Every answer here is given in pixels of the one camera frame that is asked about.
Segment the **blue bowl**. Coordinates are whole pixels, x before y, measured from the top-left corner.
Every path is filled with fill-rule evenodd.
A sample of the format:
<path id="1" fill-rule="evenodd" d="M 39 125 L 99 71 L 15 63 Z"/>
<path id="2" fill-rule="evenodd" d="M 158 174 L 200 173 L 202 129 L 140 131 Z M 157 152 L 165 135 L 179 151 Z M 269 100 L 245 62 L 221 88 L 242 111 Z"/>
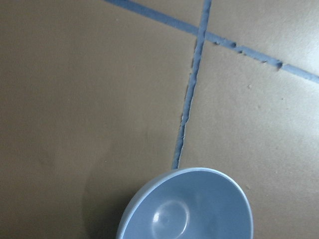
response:
<path id="1" fill-rule="evenodd" d="M 175 169 L 146 183 L 121 217 L 119 239 L 251 239 L 249 201 L 226 174 Z"/>

